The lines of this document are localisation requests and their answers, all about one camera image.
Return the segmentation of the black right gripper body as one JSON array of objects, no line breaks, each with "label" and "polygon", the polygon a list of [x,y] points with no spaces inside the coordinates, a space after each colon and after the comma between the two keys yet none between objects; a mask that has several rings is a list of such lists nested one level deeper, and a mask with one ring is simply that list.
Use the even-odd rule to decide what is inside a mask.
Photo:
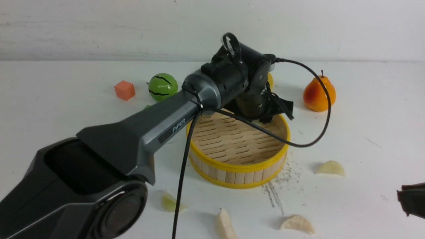
[{"label": "black right gripper body", "polygon": [[397,199],[406,216],[425,218],[425,183],[401,186]]}]

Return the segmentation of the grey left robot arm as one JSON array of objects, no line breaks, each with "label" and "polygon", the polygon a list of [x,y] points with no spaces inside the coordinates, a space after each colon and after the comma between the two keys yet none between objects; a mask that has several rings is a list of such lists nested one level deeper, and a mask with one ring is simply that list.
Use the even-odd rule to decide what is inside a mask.
[{"label": "grey left robot arm", "polygon": [[128,231],[155,183],[154,154],[202,108],[270,120],[262,94],[273,54],[225,43],[175,95],[122,121],[41,148],[1,201],[2,239],[114,239]]}]

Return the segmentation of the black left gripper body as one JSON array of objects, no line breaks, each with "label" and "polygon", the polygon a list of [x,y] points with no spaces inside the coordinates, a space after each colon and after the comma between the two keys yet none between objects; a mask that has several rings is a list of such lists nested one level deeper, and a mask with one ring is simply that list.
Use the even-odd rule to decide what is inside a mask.
[{"label": "black left gripper body", "polygon": [[262,124],[271,123],[274,116],[285,114],[293,120],[292,101],[280,98],[271,91],[267,84],[259,94],[241,93],[225,105],[225,109],[249,121],[259,121]]}]

